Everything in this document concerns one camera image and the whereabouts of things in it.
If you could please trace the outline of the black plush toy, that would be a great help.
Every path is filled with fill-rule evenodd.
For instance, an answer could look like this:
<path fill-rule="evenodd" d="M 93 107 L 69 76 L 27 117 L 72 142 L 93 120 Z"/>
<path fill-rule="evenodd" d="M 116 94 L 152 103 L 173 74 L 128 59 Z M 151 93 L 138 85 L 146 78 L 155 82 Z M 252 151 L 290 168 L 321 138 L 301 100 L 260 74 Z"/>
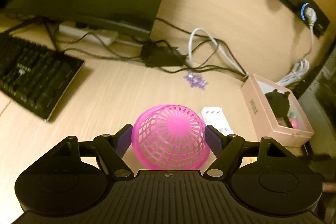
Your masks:
<path fill-rule="evenodd" d="M 290 93 L 280 93 L 277 89 L 272 92 L 268 92 L 265 94 L 265 97 L 272 109 L 272 112 L 277 120 L 277 123 L 280 126 L 292 128 L 288 113 L 290 109 L 289 97 Z"/>

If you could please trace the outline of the white battery charger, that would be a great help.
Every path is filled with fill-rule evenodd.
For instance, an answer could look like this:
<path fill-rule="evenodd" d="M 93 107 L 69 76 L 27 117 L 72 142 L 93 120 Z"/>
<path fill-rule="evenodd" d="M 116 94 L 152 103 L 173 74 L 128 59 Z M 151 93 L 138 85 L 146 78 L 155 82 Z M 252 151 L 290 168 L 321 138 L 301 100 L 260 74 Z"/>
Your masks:
<path fill-rule="evenodd" d="M 225 136 L 234 134 L 234 131 L 231 129 L 222 108 L 204 107 L 201 110 L 201 115 L 207 126 L 213 126 Z"/>

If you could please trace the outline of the pink cardboard box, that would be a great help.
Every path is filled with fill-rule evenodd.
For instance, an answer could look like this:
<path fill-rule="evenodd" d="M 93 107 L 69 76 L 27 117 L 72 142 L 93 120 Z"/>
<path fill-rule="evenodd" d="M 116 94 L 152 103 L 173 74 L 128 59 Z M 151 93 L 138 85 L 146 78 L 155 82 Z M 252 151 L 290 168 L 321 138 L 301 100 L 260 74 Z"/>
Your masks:
<path fill-rule="evenodd" d="M 268 136 L 287 147 L 301 147 L 314 131 L 293 93 L 252 74 L 241 88 L 258 138 Z"/>

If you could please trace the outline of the purple snowflake ornament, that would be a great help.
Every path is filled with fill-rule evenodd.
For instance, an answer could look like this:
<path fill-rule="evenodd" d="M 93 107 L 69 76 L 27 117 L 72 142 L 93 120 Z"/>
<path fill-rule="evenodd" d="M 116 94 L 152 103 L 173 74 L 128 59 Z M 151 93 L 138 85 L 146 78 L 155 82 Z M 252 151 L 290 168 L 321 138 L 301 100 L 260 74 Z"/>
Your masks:
<path fill-rule="evenodd" d="M 209 84 L 200 73 L 192 71 L 189 71 L 187 75 L 183 76 L 183 78 L 189 82 L 192 88 L 205 90 L 206 86 Z"/>

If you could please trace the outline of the black power adapter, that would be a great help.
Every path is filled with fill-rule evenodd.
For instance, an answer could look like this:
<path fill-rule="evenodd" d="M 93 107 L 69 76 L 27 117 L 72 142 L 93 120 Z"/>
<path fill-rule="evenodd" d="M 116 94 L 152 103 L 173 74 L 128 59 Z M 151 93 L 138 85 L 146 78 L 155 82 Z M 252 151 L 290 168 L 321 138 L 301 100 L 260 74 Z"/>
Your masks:
<path fill-rule="evenodd" d="M 157 46 L 148 44 L 142 46 L 140 57 L 146 67 L 181 67 L 186 57 L 177 47 Z"/>

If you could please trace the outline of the black keyboard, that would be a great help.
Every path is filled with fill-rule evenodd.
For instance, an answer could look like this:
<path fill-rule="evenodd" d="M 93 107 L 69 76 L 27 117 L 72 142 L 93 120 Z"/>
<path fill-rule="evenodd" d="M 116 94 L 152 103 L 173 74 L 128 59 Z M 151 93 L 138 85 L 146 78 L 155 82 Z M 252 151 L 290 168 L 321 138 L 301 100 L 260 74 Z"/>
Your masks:
<path fill-rule="evenodd" d="M 49 121 L 84 61 L 1 33 L 1 92 Z"/>

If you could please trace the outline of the white power strip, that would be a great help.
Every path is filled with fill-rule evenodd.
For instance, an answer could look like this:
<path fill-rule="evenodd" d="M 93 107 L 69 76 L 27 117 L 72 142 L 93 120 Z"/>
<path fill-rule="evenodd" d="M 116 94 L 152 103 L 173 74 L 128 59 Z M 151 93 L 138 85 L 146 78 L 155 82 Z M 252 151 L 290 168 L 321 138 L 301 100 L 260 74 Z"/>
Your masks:
<path fill-rule="evenodd" d="M 103 42 L 106 46 L 110 46 L 119 36 L 116 31 L 97 29 L 94 30 L 90 27 L 79 28 L 76 27 L 75 22 L 63 22 L 59 26 L 59 31 L 63 35 L 68 35 L 75 39 L 81 39 L 101 44 Z"/>

